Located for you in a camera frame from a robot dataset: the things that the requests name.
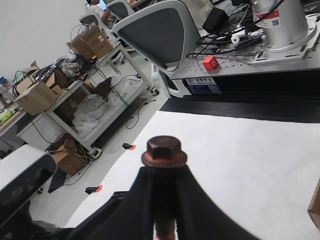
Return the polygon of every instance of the label sticker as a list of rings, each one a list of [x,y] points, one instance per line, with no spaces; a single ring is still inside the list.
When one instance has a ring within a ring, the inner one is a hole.
[[[190,78],[186,82],[194,94],[221,94],[212,77]]]
[[[263,18],[266,13],[255,13],[255,21]],[[269,16],[266,17],[266,19],[262,20],[257,24],[258,27],[260,28],[266,28],[266,29],[271,29],[271,28],[276,28],[281,26],[281,21],[280,21],[280,16],[279,16],[279,11],[275,10],[273,11]]]

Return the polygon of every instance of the red block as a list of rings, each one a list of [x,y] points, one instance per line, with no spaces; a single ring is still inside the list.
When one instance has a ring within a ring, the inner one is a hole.
[[[214,70],[219,66],[219,62],[215,56],[207,56],[202,64],[207,70]]]

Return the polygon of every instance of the red label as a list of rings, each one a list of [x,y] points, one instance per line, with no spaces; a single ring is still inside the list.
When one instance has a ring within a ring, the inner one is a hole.
[[[267,15],[267,13],[260,13],[260,14],[256,13],[255,15],[256,15],[256,17],[257,17],[258,19],[261,19],[261,18],[263,18],[265,15]],[[265,19],[275,19],[275,18],[278,18],[278,17],[279,17],[279,11],[278,11],[278,10],[275,10],[275,11],[273,11],[269,16],[267,16]]]

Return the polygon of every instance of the metal workbench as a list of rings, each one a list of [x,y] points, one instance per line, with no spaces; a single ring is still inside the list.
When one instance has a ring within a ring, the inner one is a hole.
[[[132,57],[128,54],[125,48],[119,44],[116,46],[109,54],[100,59],[96,66],[99,68],[104,63],[111,62],[111,58],[117,54],[119,51],[127,58],[128,62],[134,68],[134,70],[140,75],[142,81],[141,84],[128,95],[125,95],[123,99],[127,104],[131,104],[144,90],[149,90],[151,93],[157,92],[155,86],[149,81],[146,75],[138,67]],[[118,74],[120,71],[118,68],[111,64],[111,67]],[[126,105],[122,102],[117,107],[108,106],[106,112],[98,120],[99,125],[93,129],[93,131],[82,138],[76,131],[74,131],[68,124],[66,124],[58,115],[55,114],[55,109],[59,107],[65,100],[67,100],[77,89],[82,88],[88,95],[91,93],[83,86],[83,81],[74,82],[66,91],[66,93],[60,96],[57,101],[45,112],[50,118],[52,118],[61,128],[63,128],[67,133],[71,134],[85,149],[87,149],[88,154],[93,158],[98,158],[101,155],[102,150],[96,147],[92,147],[92,144],[97,140],[97,138],[113,123],[114,120],[126,109]]]
[[[318,16],[319,14],[314,14],[310,18]],[[216,69],[205,69],[203,60],[207,56],[190,56],[182,61],[170,79],[180,86],[182,82],[192,94],[190,98],[218,100],[237,96],[243,99],[253,97],[319,101],[320,21],[316,25],[317,30],[310,40],[309,51],[304,52],[303,46],[300,46],[292,50],[295,51],[294,54],[290,51],[279,53],[280,57],[277,59],[278,56],[264,51],[264,43],[227,54],[215,55],[212,51],[205,50],[203,53],[208,56],[216,56],[219,62]],[[235,47],[231,44],[221,51],[229,51]]]

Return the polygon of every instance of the white cart frame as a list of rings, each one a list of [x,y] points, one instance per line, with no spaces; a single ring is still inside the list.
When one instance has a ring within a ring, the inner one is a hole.
[[[150,91],[153,95],[159,94],[159,91],[156,89],[155,85],[150,82],[147,76],[142,72],[142,70],[138,67],[133,58],[128,54],[126,49],[121,44],[116,46],[110,53],[101,58],[97,62],[96,66],[98,67],[103,62],[107,62],[117,74],[121,73],[111,60],[111,58],[119,51],[126,57],[133,69],[139,74],[139,76],[143,80],[143,83],[135,91],[131,92],[128,96],[124,97],[125,102],[130,105],[145,89]],[[100,157],[102,149],[92,147],[92,144],[117,119],[117,117],[127,108],[127,106],[124,103],[121,103],[121,105],[117,107],[108,107],[107,111],[99,119],[99,125],[88,136],[82,138],[58,115],[56,115],[54,111],[79,88],[82,88],[88,95],[90,95],[91,93],[83,86],[83,83],[84,82],[81,80],[78,80],[75,83],[73,83],[69,87],[68,91],[64,95],[60,96],[57,99],[57,101],[45,113],[67,133],[72,135],[85,149],[87,149],[89,155],[97,159],[98,157]]]

